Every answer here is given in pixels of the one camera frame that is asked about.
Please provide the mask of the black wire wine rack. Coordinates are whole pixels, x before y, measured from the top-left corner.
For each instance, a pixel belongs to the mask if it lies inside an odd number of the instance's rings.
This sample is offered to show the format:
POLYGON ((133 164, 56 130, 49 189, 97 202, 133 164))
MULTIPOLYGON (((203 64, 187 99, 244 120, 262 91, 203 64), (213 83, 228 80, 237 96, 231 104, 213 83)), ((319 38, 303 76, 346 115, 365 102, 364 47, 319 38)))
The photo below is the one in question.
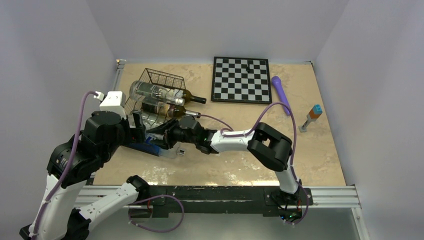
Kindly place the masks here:
MULTIPOLYGON (((185 89, 185 82, 183 77, 158 70, 153 70, 150 68, 146 68, 143 71, 138 81, 147 82, 172 89, 174 90, 174 93, 177 97, 181 97, 180 93, 182 90, 185 89)), ((152 99, 150 97, 142 99, 141 101, 136 101, 134 99, 131 99, 129 95, 129 98, 126 100, 124 105, 125 113, 129 116, 133 112, 140 112, 141 115, 142 112, 146 112, 141 109, 142 103, 148 103, 153 105, 160 105, 160 103, 171 104, 152 99)))

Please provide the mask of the blue square bottle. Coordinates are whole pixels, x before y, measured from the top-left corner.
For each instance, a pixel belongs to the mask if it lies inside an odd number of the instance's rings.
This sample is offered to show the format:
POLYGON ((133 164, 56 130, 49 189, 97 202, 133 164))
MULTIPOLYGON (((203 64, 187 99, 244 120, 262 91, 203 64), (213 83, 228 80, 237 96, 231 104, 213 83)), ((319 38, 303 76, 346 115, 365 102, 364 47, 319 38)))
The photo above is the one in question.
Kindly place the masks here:
POLYGON ((169 159, 175 159, 179 156, 184 156, 186 153, 186 150, 181 147, 180 143, 175 144, 174 147, 170 149, 162 149, 157 145, 147 142, 130 143, 125 145, 125 147, 153 156, 164 157, 169 159))

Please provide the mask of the green bottle grey neck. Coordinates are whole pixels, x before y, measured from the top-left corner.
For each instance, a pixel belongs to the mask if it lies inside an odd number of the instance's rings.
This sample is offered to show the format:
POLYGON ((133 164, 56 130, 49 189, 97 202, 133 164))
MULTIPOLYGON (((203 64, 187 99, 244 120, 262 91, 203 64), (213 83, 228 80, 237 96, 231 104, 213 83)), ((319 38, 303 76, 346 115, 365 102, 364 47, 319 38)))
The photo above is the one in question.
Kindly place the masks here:
POLYGON ((168 104, 160 102, 160 105, 153 105, 151 103, 142 103, 141 109, 144 112, 157 114, 163 117, 169 118, 182 118, 184 116, 193 116, 195 118, 200 118, 201 113, 197 111, 192 111, 186 109, 184 106, 168 104))

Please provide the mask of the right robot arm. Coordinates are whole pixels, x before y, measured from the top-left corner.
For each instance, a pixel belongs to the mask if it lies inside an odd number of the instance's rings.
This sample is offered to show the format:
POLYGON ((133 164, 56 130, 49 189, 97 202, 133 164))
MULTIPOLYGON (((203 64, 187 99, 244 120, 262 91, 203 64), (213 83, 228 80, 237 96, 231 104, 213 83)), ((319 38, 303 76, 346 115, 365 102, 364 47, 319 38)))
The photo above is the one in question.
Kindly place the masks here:
POLYGON ((219 131, 202 127, 193 116, 184 116, 170 119, 147 132, 157 135, 152 143, 165 150, 181 142, 195 145, 206 155, 250 152, 264 167, 275 172, 284 202, 292 204, 300 198, 301 183, 293 167, 296 140, 264 122, 256 122, 254 127, 243 131, 219 131))

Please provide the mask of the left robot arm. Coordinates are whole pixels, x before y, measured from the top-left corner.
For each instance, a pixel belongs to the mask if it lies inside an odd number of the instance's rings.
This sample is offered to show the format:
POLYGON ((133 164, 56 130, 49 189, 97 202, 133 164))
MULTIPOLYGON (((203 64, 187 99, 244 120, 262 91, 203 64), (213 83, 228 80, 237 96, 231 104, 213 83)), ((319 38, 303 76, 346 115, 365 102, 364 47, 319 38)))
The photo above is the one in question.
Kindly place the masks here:
POLYGON ((90 232, 125 205, 146 203, 149 184, 130 176, 114 192, 76 208, 77 197, 92 173, 123 145, 143 143, 145 126, 137 112, 134 125, 112 111, 95 111, 68 142, 58 145, 47 165, 46 188, 34 222, 20 229, 25 240, 85 240, 90 232))

